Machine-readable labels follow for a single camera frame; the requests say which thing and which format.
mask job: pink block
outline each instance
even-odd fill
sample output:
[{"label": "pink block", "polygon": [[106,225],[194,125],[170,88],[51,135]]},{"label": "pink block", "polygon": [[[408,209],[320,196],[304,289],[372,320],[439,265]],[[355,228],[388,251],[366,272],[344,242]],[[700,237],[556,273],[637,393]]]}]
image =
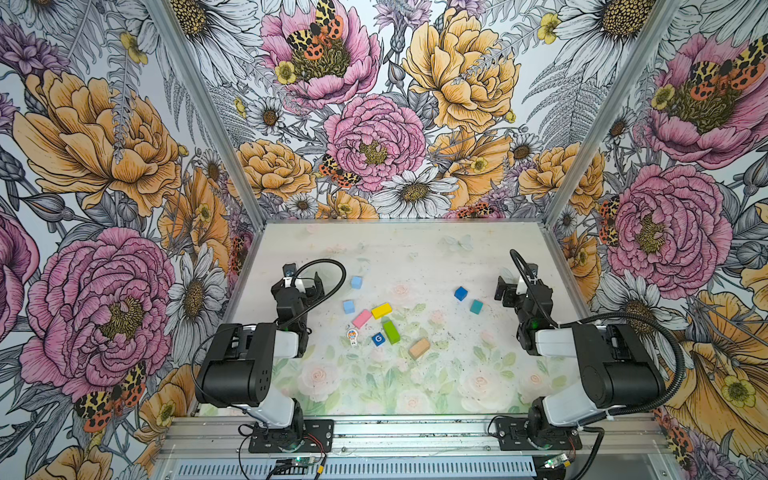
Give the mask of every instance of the pink block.
[{"label": "pink block", "polygon": [[354,321],[354,322],[352,322],[352,324],[353,324],[353,325],[354,325],[354,326],[355,326],[357,329],[360,329],[360,328],[362,328],[362,326],[363,326],[363,325],[365,325],[365,324],[366,324],[366,322],[367,322],[368,320],[370,320],[371,316],[372,316],[372,315],[371,315],[371,312],[369,312],[368,310],[363,310],[363,311],[362,311],[362,312],[361,312],[361,313],[360,313],[360,314],[357,316],[357,318],[355,319],[355,321]]}]

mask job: floral tabletop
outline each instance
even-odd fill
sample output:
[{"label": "floral tabletop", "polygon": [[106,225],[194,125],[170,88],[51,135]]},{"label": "floral tabletop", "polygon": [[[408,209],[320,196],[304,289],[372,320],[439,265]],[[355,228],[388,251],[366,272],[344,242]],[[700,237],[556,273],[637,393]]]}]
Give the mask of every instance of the floral tabletop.
[{"label": "floral tabletop", "polygon": [[[304,357],[281,359],[273,370],[272,388],[298,399],[305,415],[524,412],[531,400],[573,383],[578,367],[574,359],[529,356],[515,339],[514,310],[493,300],[498,276],[510,275],[511,247],[538,263],[555,291],[553,314],[570,319],[573,309],[534,223],[270,224],[235,318],[274,316],[269,285],[283,263],[331,257],[346,266],[345,286],[311,312]],[[339,279],[333,268],[319,269],[326,291]],[[362,276],[362,289],[349,285],[353,275]],[[463,302],[453,296],[459,286],[469,291]],[[475,299],[484,304],[479,315],[469,311]],[[354,314],[344,313],[343,300],[353,300]],[[369,320],[352,346],[352,320],[385,302],[392,313]],[[383,333],[386,320],[401,339],[376,346],[372,336]],[[431,348],[414,360],[408,350],[421,338]]]}]

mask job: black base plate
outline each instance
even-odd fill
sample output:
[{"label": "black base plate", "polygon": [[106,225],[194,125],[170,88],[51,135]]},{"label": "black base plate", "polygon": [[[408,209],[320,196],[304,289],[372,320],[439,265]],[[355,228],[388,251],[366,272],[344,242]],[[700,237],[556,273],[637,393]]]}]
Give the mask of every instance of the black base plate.
[{"label": "black base plate", "polygon": [[[527,417],[503,416],[494,419],[493,423],[496,425],[498,435],[498,447],[503,452],[512,450],[545,450],[528,440],[528,433],[525,431],[525,423],[527,421]],[[554,430],[542,435],[536,441],[541,445],[552,445],[549,449],[571,450],[571,443],[573,443],[574,450],[581,450],[581,440],[578,438],[578,434],[574,435],[570,429]]]},{"label": "black base plate", "polygon": [[[320,453],[320,445],[310,440],[304,440],[298,449],[286,450],[286,442],[280,440],[281,430],[270,430],[269,436],[256,428],[250,438],[248,452],[250,453]],[[326,452],[333,446],[333,420],[311,420],[304,422],[304,433],[309,433],[323,443]]]}]

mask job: floral wallpaper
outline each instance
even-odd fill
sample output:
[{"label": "floral wallpaper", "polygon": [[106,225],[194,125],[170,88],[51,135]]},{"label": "floral wallpaper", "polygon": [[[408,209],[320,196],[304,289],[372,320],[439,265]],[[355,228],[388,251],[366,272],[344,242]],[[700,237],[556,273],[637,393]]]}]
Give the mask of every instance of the floral wallpaper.
[{"label": "floral wallpaper", "polygon": [[543,217],[654,0],[171,4],[265,217],[498,219]]},{"label": "floral wallpaper", "polygon": [[3,478],[151,477],[253,242],[141,13],[0,2]]},{"label": "floral wallpaper", "polygon": [[[764,2],[681,2],[581,180],[596,203],[577,190],[554,222],[593,311],[680,340],[656,414],[687,478],[768,478],[766,22]],[[671,347],[631,325],[669,380]]]}]

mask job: green block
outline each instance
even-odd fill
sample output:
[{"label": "green block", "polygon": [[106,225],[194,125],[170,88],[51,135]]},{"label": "green block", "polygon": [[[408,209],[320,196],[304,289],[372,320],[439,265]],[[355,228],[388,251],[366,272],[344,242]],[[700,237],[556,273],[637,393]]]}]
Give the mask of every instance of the green block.
[{"label": "green block", "polygon": [[392,320],[387,320],[386,322],[382,323],[382,328],[384,329],[384,334],[386,335],[386,338],[389,340],[391,344],[394,345],[395,343],[400,341],[400,334],[395,328],[395,324],[392,323]]}]

